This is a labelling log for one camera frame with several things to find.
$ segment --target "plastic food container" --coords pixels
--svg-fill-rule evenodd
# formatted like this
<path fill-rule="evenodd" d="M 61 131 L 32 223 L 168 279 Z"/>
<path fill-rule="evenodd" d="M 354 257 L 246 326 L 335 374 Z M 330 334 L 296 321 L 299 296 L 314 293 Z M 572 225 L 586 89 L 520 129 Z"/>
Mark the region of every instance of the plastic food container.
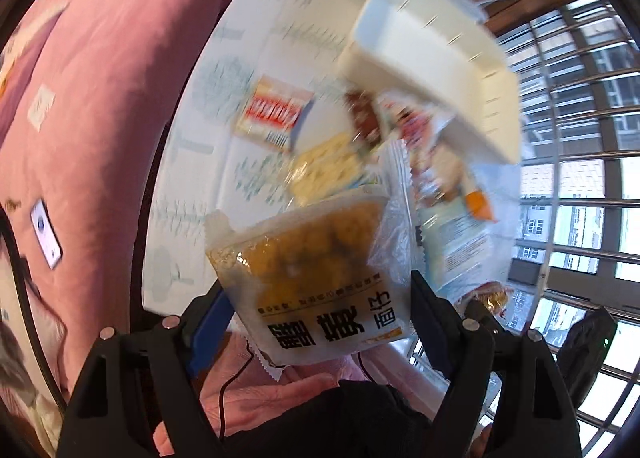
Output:
<path fill-rule="evenodd" d="M 447 0 L 367 0 L 335 69 L 364 90 L 450 108 L 443 138 L 474 162 L 520 161 L 518 79 L 489 32 Z"/>

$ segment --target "red snack packet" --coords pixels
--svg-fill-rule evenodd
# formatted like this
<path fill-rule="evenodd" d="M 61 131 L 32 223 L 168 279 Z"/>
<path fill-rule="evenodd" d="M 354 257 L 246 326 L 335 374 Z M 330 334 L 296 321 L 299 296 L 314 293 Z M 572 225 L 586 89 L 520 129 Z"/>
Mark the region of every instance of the red snack packet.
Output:
<path fill-rule="evenodd" d="M 236 131 L 291 152 L 294 128 L 313 96 L 312 92 L 263 76 L 240 115 Z"/>

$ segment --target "metal screw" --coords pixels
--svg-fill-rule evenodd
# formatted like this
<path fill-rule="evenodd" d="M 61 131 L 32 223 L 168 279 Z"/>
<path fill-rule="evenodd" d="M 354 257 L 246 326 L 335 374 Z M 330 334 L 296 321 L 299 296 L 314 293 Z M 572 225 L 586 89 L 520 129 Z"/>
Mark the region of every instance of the metal screw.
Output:
<path fill-rule="evenodd" d="M 542 333 L 538 330 L 527 330 L 527 337 L 531 339 L 533 342 L 537 343 L 542 340 Z"/>
<path fill-rule="evenodd" d="M 113 326 L 107 326 L 100 330 L 100 339 L 103 341 L 111 339 L 114 335 L 116 335 L 116 330 Z"/>
<path fill-rule="evenodd" d="M 469 332 L 475 332 L 480 327 L 480 324 L 475 319 L 463 319 L 462 327 Z"/>
<path fill-rule="evenodd" d="M 175 328 L 178 324 L 180 324 L 180 318 L 177 315 L 170 315 L 162 319 L 162 326 L 167 329 Z"/>

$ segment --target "white tablecloth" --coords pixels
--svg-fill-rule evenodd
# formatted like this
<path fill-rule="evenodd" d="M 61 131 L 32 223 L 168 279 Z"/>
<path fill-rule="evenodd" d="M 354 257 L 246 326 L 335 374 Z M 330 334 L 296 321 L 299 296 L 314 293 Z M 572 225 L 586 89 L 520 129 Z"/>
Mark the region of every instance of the white tablecloth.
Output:
<path fill-rule="evenodd" d="M 276 178 L 282 156 L 233 135 L 234 122 L 262 75 L 315 93 L 296 141 L 304 151 L 350 127 L 346 85 L 332 65 L 365 0 L 233 0 L 212 32 L 172 124 L 146 238 L 143 304 L 181 314 L 216 279 L 204 255 L 204 219 L 221 209 L 235 230 L 282 212 Z M 520 171 L 476 167 L 498 221 L 489 277 L 505 280 L 518 221 Z"/>

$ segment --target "blue object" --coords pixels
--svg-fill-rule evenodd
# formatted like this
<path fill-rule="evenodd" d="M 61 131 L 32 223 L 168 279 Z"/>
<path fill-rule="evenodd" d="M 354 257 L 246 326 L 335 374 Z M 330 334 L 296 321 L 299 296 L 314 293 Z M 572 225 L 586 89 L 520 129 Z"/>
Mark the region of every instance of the blue object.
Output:
<path fill-rule="evenodd" d="M 234 307 L 220 287 L 191 339 L 191 360 L 187 364 L 190 377 L 196 377 L 211 364 L 234 313 Z"/>

